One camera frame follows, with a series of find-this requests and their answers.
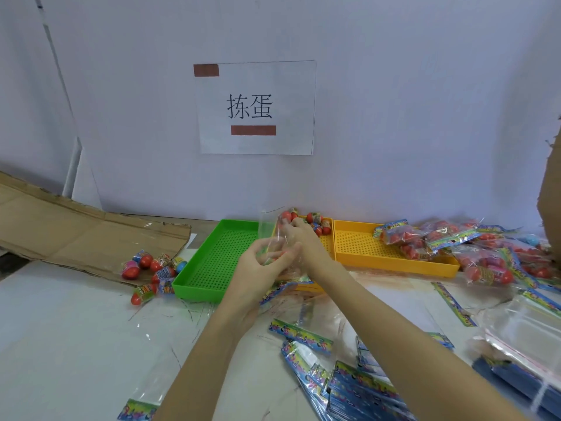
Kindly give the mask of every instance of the white wall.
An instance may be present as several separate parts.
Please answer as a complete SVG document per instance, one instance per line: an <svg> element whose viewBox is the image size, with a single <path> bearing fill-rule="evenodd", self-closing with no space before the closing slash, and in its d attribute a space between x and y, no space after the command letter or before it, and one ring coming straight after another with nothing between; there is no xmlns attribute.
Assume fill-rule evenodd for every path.
<svg viewBox="0 0 561 421"><path fill-rule="evenodd" d="M105 209L540 222L561 0L43 3ZM193 63L303 59L314 156L200 154Z"/></svg>
<svg viewBox="0 0 561 421"><path fill-rule="evenodd" d="M34 0L0 8L0 170L62 191L75 135Z"/></svg>

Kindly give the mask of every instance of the white paper sign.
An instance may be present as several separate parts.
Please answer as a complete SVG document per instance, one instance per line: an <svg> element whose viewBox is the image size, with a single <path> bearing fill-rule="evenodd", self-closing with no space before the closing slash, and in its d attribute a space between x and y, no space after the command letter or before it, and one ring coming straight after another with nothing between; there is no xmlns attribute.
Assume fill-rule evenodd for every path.
<svg viewBox="0 0 561 421"><path fill-rule="evenodd" d="M193 70L202 153L313 155L315 61Z"/></svg>

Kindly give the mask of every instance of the cardboard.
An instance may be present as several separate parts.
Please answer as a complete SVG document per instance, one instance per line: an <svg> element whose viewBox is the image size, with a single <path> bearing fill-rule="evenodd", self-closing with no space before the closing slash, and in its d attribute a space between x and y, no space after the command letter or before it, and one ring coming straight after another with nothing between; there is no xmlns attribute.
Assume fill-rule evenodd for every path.
<svg viewBox="0 0 561 421"><path fill-rule="evenodd" d="M556 260L561 260L561 130L545 167L537 210Z"/></svg>
<svg viewBox="0 0 561 421"><path fill-rule="evenodd" d="M125 281L125 261L140 250L173 257L190 235L189 225L107 213L0 172L0 247L28 259L137 286L153 274Z"/></svg>

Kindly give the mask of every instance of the white table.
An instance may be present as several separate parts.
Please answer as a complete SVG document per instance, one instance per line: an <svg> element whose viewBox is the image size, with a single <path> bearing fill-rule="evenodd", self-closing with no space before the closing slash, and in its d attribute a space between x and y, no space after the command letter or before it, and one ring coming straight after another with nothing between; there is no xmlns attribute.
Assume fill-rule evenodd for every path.
<svg viewBox="0 0 561 421"><path fill-rule="evenodd" d="M407 278L467 363L466 341L477 330L461 324L426 281ZM502 297L449 290L475 305ZM174 297L131 306L131 288L40 261L0 282L0 408L3 419L112 420L162 354L177 356L177 370L211 304ZM280 336L258 318L232 358L214 420L315 420L285 366Z"/></svg>

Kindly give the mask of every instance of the black chinese character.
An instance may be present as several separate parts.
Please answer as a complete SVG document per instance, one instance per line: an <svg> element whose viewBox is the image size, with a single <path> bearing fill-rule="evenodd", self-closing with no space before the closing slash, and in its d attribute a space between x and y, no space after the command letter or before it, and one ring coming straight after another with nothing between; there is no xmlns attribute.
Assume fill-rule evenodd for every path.
<svg viewBox="0 0 561 421"><path fill-rule="evenodd" d="M259 105L257 105L256 107L254 107L254 117L251 118L265 118L265 117L269 117L272 118L271 115L269 115L270 113L270 106L265 106L265 105L272 105L273 102L265 102L264 100L269 100L269 98L271 97L270 94L252 94L251 97L255 98L255 100L253 101L253 103L251 104L251 106L255 105L256 103L259 103Z"/></svg>
<svg viewBox="0 0 561 421"><path fill-rule="evenodd" d="M238 97L238 98L232 98L232 95L230 94L230 99L228 100L228 102L230 102L230 107L228 108L228 111L230 111L230 118L236 118L239 115L240 118L243 119L244 111L245 111L246 116L247 117L249 116L249 113L247 112L248 107L243 106L242 99L247 100L247 98L242 98L241 94L240 94L240 97Z"/></svg>

